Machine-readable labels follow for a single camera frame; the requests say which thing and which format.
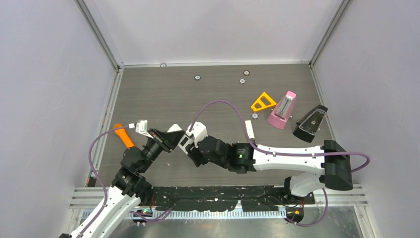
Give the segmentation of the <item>white remote control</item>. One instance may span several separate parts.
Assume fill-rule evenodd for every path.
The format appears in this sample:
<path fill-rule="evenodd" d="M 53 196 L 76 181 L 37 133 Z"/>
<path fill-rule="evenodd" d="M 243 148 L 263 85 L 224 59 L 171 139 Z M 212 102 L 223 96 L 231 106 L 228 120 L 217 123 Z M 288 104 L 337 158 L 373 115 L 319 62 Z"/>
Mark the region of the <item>white remote control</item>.
<path fill-rule="evenodd" d="M 185 131 L 178 125 L 178 124 L 173 124 L 168 130 L 168 133 L 173 133 L 173 132 L 180 132 L 180 133 L 185 133 Z"/>

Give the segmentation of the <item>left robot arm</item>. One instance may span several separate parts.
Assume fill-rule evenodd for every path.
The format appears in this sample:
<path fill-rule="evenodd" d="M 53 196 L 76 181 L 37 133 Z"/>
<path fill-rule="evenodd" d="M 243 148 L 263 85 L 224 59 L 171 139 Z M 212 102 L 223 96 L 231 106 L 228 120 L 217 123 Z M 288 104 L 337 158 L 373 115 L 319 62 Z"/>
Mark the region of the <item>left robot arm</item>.
<path fill-rule="evenodd" d="M 161 152 L 172 152 L 185 134 L 173 124 L 168 131 L 149 129 L 144 132 L 147 143 L 136 147 L 126 133 L 127 127 L 117 127 L 113 131 L 126 146 L 121 160 L 121 168 L 116 173 L 111 186 L 103 187 L 104 197 L 88 218 L 62 238 L 107 238 L 122 220 L 137 205 L 147 205 L 153 196 L 153 188 L 142 176 Z"/>

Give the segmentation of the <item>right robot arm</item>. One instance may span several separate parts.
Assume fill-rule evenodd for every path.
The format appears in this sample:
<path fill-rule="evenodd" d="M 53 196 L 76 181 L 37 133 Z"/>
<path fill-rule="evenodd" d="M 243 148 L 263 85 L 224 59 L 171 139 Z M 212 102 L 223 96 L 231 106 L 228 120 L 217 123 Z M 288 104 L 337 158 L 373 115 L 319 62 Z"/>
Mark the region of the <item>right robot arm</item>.
<path fill-rule="evenodd" d="M 301 171 L 301 175 L 287 177 L 284 181 L 283 198 L 292 204 L 321 188 L 353 189 L 350 157 L 334 140 L 308 148 L 258 145 L 254 149 L 250 143 L 228 144 L 212 136 L 195 143 L 193 138 L 184 136 L 178 146 L 196 167 L 213 163 L 237 174 L 264 170 Z"/>

